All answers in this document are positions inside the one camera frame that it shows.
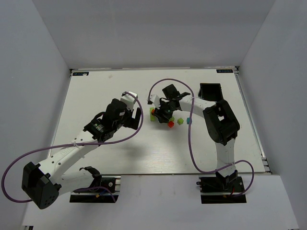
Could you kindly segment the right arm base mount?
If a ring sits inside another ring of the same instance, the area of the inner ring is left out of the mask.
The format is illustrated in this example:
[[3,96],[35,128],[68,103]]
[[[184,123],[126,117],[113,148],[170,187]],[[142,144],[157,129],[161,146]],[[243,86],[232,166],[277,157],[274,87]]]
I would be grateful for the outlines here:
[[223,188],[216,177],[200,177],[196,182],[200,189],[202,204],[243,204],[247,202],[242,193],[245,188],[242,177],[237,177],[230,185]]

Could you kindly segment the black plastic box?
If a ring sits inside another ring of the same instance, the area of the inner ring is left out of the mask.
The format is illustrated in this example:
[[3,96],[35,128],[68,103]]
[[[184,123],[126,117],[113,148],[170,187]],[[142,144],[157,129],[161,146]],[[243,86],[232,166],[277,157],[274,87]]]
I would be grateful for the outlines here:
[[201,83],[198,97],[211,102],[223,99],[222,87],[219,83]]

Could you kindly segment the green arch block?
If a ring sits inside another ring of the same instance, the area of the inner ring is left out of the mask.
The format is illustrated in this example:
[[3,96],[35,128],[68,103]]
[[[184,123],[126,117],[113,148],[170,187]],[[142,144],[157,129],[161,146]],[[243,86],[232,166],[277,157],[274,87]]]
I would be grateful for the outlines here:
[[151,111],[152,111],[153,109],[154,109],[153,107],[150,108],[150,121],[151,121],[151,122],[154,122],[154,121],[155,121],[155,116],[154,116],[154,114],[151,113]]

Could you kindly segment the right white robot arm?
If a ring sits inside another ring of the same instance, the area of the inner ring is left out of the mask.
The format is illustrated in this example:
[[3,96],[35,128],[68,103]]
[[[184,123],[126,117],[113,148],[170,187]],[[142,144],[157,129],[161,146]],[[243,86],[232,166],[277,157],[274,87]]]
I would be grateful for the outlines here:
[[163,88],[164,97],[150,94],[148,104],[154,104],[152,115],[160,123],[170,121],[173,112],[180,110],[192,112],[205,120],[210,138],[215,142],[217,154],[217,172],[215,172],[218,187],[226,190],[237,178],[234,165],[234,146],[239,122],[229,103],[223,98],[222,87],[219,83],[201,83],[198,97],[191,93],[180,93],[173,84]]

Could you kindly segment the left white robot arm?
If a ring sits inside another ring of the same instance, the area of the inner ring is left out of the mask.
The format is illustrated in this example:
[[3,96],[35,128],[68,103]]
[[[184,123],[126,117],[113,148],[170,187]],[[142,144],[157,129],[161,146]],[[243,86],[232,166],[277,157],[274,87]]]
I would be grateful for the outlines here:
[[139,132],[143,122],[138,96],[125,92],[120,99],[113,99],[104,112],[98,113],[70,144],[60,145],[58,152],[39,163],[24,166],[22,190],[39,209],[52,205],[62,194],[71,191],[99,189],[101,173],[91,166],[77,173],[67,170],[86,154],[101,145],[111,144],[110,139],[122,127]]

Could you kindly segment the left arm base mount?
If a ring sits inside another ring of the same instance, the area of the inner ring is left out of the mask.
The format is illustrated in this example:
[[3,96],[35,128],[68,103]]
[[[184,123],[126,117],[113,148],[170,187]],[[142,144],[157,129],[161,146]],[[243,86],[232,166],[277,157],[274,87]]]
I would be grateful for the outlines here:
[[103,176],[101,181],[92,189],[71,192],[70,203],[87,204],[112,204],[115,203],[120,194],[120,176]]

